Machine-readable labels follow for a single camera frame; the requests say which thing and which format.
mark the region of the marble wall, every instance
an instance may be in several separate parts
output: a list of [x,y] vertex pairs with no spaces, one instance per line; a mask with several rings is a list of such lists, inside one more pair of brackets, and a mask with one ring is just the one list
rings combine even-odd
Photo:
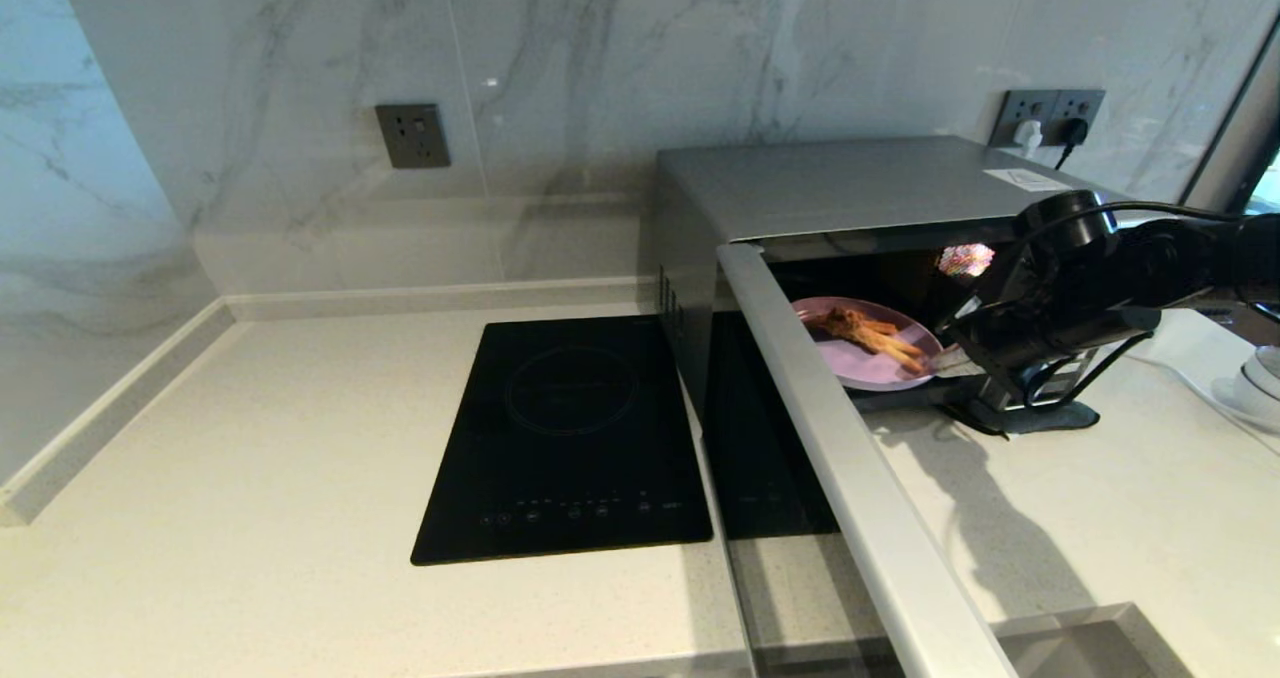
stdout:
[[214,301],[67,0],[0,0],[0,484]]
[[[1009,87],[1105,87],[1069,171],[1175,200],[1277,9],[72,1],[225,294],[631,274],[658,148],[986,139]],[[383,101],[442,104],[453,168],[392,171],[372,119]]]

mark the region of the electrical outlet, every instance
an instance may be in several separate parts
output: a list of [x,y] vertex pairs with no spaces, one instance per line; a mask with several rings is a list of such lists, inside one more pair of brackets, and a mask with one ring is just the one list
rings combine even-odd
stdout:
[[392,168],[447,168],[449,146],[435,105],[376,105]]
[[1005,95],[1005,105],[1000,107],[996,127],[992,128],[988,146],[993,148],[1015,148],[1014,132],[1021,122],[1041,122],[1041,132],[1048,125],[1057,104],[1056,90],[1011,90]]
[[1105,90],[1057,91],[1057,101],[1053,104],[1053,122],[1050,127],[1052,134],[1050,130],[1043,130],[1043,145],[1061,145],[1062,123],[1070,122],[1071,118],[1083,118],[1084,122],[1089,123],[1089,130],[1092,132],[1093,127],[1097,125],[1098,107],[1102,105],[1102,96],[1105,95]]
[[992,148],[1016,148],[1014,132],[1021,122],[1041,122],[1041,145],[1062,145],[1062,125],[1071,118],[1083,118],[1093,128],[1102,90],[1011,90],[1005,95],[996,127],[987,141]]

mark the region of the quartz countertop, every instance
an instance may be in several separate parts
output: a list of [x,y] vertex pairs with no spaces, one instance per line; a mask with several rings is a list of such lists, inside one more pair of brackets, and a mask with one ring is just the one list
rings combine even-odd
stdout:
[[718,539],[408,562],[484,324],[635,312],[238,322],[32,526],[0,531],[0,674],[626,677],[740,665]]
[[[1252,351],[1170,310],[1134,353],[1210,388]],[[1194,675],[1280,675],[1280,438],[1230,422],[1137,359],[1082,399],[1097,426],[1011,441],[934,411],[864,418],[992,624],[1133,604]],[[824,655],[883,636],[859,609],[865,588],[838,537],[733,548],[750,558],[749,595],[774,596],[759,643]]]
[[[415,568],[485,322],[635,304],[239,322],[32,526],[0,531],[0,674],[653,675],[740,668],[724,545]],[[1249,347],[1166,313],[1208,386]],[[1080,432],[868,414],[992,623],[1133,604],[1197,675],[1280,673],[1280,441],[1120,359]],[[736,542],[763,645],[883,629],[838,536]]]

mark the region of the induction cooktop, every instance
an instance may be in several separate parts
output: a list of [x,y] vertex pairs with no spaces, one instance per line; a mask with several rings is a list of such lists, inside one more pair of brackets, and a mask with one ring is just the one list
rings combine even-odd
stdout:
[[658,317],[485,326],[413,565],[710,537]]

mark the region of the microwave oven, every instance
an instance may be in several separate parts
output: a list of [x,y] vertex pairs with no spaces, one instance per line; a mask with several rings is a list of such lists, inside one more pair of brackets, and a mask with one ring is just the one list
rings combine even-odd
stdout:
[[[653,310],[703,423],[755,674],[1015,675],[1010,637],[983,620],[861,418],[980,399],[986,377],[846,390],[791,308],[846,296],[929,326],[965,290],[965,278],[941,271],[943,251],[998,249],[1016,214],[1052,194],[992,171],[1107,194],[951,136],[658,155],[645,239]],[[786,643],[772,614],[781,599],[759,596],[769,569],[759,541],[800,535],[822,536],[817,569],[845,600],[864,599],[846,610],[865,620],[864,638]]]

